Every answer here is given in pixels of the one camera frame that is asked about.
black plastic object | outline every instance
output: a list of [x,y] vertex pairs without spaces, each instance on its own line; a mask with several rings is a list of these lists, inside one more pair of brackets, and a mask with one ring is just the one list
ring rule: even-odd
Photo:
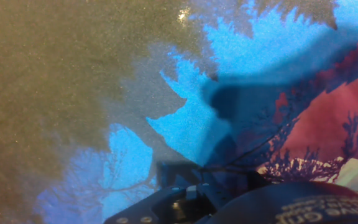
[[271,184],[247,174],[249,191],[233,199],[217,185],[169,187],[104,224],[358,223],[358,192],[323,182]]
[[232,197],[224,189],[209,184],[188,188],[169,187],[108,218],[104,224],[195,223],[207,221],[230,202]]

screw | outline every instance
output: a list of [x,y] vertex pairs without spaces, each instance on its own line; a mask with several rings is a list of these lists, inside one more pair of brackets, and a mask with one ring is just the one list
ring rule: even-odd
[[125,224],[128,222],[128,219],[125,217],[119,218],[116,220],[116,223]]
[[179,210],[179,209],[180,209],[179,203],[178,203],[178,202],[174,202],[173,205],[172,205],[172,208],[175,209],[175,210]]
[[143,217],[140,219],[142,223],[150,223],[152,222],[152,217]]

